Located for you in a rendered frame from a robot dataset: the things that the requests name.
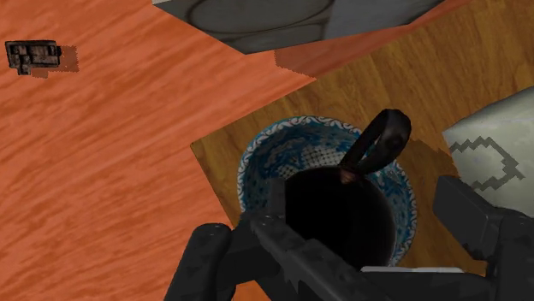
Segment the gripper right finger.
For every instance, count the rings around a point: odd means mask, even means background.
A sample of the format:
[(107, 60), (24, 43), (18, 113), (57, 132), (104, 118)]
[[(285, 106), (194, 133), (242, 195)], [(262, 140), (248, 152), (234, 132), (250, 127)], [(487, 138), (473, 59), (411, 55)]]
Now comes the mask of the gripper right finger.
[(534, 301), (534, 218), (497, 207), (462, 180), (440, 176), (433, 212), (474, 260), (487, 263), (480, 301)]

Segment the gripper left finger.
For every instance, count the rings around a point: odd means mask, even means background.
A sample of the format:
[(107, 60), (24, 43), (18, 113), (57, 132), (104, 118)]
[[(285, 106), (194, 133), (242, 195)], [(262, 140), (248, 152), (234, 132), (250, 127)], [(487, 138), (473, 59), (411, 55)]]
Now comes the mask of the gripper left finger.
[(196, 227), (163, 301), (231, 301), (237, 285), (257, 281), (275, 301), (390, 301), (377, 286), (318, 241), (285, 221), (285, 182), (271, 179), (266, 208), (239, 225)]

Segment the black mug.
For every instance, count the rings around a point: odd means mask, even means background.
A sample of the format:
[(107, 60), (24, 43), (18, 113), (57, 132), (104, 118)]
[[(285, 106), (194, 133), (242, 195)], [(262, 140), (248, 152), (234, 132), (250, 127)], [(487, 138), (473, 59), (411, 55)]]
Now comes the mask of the black mug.
[(366, 176), (392, 163), (405, 149), (411, 131), (407, 115), (384, 109), (338, 164), (289, 177), (286, 223), (356, 269), (389, 265), (396, 241), (394, 213)]

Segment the blue and white patterned bowl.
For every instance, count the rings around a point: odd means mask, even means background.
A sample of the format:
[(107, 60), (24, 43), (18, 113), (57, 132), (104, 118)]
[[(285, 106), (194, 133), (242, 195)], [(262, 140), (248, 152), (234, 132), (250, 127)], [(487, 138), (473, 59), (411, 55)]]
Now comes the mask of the blue and white patterned bowl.
[[(247, 146), (237, 169), (241, 211), (258, 210), (268, 199), (268, 179), (284, 180), (299, 171), (336, 165), (361, 130), (335, 118), (302, 115), (279, 120)], [(395, 219), (395, 248), (389, 264), (406, 255), (416, 233), (417, 205), (412, 186), (398, 162), (367, 176), (384, 195)]]

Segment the wooden table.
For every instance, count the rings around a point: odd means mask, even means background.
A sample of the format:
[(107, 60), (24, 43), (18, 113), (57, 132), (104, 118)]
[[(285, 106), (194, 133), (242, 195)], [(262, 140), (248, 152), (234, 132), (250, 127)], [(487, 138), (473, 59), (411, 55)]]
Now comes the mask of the wooden table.
[(412, 135), (399, 162), (418, 206), (415, 240), (402, 265), (452, 266), (482, 274), (484, 263), (471, 259), (432, 213), (437, 178), (455, 172), (442, 132), (529, 86), (534, 86), (534, 0), (471, 0), (193, 142), (192, 150), (236, 223), (239, 160), (262, 129), (297, 115), (335, 117), (365, 127), (381, 109), (400, 109), (411, 118)]

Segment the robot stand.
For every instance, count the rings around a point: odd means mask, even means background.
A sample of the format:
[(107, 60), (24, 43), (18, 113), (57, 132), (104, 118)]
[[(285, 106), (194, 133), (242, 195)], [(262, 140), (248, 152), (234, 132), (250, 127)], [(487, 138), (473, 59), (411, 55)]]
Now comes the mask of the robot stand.
[(229, 47), (253, 54), (405, 26), (444, 0), (151, 0)]

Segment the small dark brown blocky object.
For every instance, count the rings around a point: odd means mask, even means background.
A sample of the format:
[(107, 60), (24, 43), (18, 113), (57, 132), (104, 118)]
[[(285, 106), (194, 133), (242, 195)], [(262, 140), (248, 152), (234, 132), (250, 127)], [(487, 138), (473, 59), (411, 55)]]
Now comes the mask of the small dark brown blocky object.
[(5, 49), (9, 67), (19, 75), (30, 75), (33, 68), (57, 68), (60, 65), (61, 48), (54, 40), (6, 41)]

